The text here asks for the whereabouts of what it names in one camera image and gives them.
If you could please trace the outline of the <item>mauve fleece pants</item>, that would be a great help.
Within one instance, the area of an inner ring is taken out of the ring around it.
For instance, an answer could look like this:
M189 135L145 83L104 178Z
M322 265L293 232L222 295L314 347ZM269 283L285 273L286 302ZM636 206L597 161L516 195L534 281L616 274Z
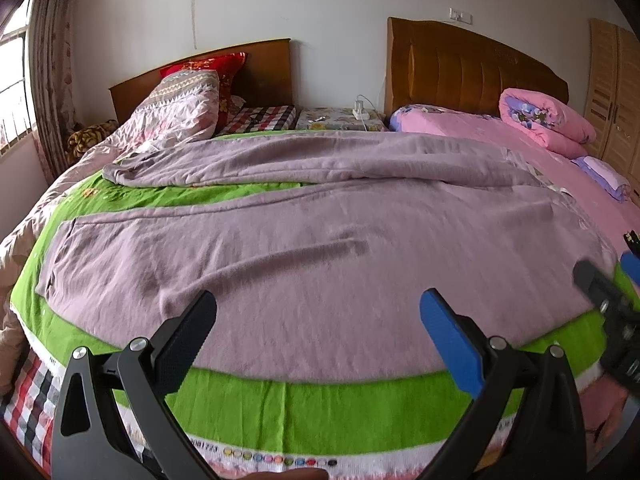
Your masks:
M525 344L588 308L578 260L616 252L521 157L423 133L316 132L195 142L105 167L121 191L268 183L216 204L62 223L36 291L120 347L202 290L218 318L198 366L288 382L359 382L442 367L418 315L436 288L488 334Z

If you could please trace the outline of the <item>pink floral bed sheet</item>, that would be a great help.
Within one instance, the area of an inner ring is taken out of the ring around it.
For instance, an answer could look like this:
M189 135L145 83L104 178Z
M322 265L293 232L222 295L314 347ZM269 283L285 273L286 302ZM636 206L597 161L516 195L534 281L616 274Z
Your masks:
M474 115L431 105L398 108L388 120L390 128L473 139L519 152L553 184L574 197L602 235L626 252L624 234L639 229L639 208L629 200L619 203L569 159L547 151L520 130L500 118ZM581 395L585 410L588 453L603 452L620 426L628 391L606 376L597 379Z

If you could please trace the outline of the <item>folded purple white cloth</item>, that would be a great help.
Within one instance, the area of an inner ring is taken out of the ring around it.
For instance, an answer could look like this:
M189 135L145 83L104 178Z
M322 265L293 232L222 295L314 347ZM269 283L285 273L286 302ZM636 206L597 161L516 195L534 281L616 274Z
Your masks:
M607 162L592 156L578 157L573 159L573 162L614 200L623 203L629 197L631 192L629 181Z

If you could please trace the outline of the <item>green cartoon bed sheet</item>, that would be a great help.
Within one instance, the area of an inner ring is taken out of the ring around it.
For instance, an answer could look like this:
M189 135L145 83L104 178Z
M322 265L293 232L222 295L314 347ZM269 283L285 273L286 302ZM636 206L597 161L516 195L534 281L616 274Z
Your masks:
M36 291L44 254L62 223L136 207L216 204L269 190L264 182L217 184L209 191L121 191L104 178L107 166L167 149L117 159L80 182L58 203L26 260L10 305L54 379L62 378L78 346L104 352L129 342L116 347L99 340L57 315ZM577 204L521 153L503 149L517 154L542 183ZM597 358L604 338L597 329L598 319L587 308L550 333L515 345L539 350L552 342L562 344L579 387L586 388L600 375ZM469 402L454 388L444 364L434 372L404 377L288 382L216 372L198 366L196 360L168 404L205 459L216 471L232 476L260 468L320 465L336 478L402 478L435 455Z

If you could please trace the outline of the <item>wooden louvred wardrobe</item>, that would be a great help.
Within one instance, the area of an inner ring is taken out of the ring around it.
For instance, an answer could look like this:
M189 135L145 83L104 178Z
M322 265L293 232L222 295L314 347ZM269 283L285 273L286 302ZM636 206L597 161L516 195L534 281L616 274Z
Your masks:
M639 185L640 42L633 32L592 18L585 118L596 130L589 154Z

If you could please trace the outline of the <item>nightstand with patterned cover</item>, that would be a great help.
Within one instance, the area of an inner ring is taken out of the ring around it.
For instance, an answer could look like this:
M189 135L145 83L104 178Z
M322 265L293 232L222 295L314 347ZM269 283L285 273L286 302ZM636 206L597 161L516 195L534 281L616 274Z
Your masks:
M360 122L355 119L351 108L304 108L298 116L295 130L385 131L382 118L374 110L367 111L370 118L366 122Z

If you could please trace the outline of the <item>right padded wooden headboard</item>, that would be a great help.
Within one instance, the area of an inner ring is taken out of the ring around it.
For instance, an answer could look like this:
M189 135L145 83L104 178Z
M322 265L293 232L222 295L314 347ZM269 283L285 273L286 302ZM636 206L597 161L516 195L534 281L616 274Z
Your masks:
M567 82L550 67L497 40L438 21L387 19L387 116L410 104L497 116L506 88L570 100Z

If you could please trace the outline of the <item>white power strip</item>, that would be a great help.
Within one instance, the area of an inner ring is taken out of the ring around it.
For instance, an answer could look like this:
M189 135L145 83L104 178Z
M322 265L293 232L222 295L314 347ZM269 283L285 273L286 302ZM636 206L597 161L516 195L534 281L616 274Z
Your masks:
M366 110L361 100L356 100L354 102L354 107L352 108L352 114L354 115L356 120L360 122L366 122L370 118L370 114Z

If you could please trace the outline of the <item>red plaid mattress sheet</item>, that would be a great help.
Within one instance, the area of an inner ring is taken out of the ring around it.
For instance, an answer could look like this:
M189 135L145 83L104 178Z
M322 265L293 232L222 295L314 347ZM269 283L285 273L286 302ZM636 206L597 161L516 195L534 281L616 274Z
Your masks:
M228 121L220 134L288 130L295 125L297 116L294 105L245 107Z

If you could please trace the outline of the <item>window with bars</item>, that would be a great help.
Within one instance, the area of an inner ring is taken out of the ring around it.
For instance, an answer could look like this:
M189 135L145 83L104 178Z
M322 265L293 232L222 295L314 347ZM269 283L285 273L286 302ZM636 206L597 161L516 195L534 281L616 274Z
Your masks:
M23 0L1 35L0 146L9 151L35 127L30 90L28 31L32 0Z

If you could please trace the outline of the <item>left wooden headboard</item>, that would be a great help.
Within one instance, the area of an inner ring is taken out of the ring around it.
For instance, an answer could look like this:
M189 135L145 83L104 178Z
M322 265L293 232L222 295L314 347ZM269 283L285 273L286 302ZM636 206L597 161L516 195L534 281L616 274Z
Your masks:
M234 52L244 52L246 58L233 78L233 94L243 98L249 107L294 103L291 39L278 38L238 44L203 52L190 58L180 58L115 84L110 88L110 93L118 122L126 122L136 107L160 83L160 72L165 68Z

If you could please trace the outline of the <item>pink patterned folded quilt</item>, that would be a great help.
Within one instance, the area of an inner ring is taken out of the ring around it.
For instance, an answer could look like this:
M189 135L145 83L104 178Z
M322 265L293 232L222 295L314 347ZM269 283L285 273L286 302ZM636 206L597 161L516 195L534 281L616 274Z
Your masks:
M10 296L29 254L58 203L80 182L117 159L210 138L219 116L219 79L214 72L180 70L167 76L131 116L79 162L58 177L34 208L1 241L1 393L12 391L25 344Z

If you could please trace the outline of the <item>red embroidered pillow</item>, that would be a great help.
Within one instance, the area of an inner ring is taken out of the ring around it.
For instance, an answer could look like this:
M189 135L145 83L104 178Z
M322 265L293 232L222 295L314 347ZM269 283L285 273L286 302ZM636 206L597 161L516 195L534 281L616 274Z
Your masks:
M244 107L245 100L232 94L234 77L243 67L246 60L245 52L234 52L221 55L213 55L200 60L187 60L169 65L160 71L160 76L165 78L180 70L214 70L219 80L219 112L216 132L228 124Z

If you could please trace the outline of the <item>floral pink curtain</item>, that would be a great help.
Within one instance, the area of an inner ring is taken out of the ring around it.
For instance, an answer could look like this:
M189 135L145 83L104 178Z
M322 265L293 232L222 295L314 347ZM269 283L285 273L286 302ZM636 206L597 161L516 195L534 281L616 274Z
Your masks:
M36 148L48 182L68 168L66 141L76 126L72 6L73 0L32 0L27 33Z

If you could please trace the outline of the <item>white wall socket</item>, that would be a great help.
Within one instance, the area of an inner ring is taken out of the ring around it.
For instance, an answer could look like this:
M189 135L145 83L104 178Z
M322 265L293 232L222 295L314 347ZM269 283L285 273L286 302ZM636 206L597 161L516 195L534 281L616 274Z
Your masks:
M449 18L451 21L455 21L457 23L462 23L465 25L473 24L473 17L471 13L460 11L454 8L449 9Z

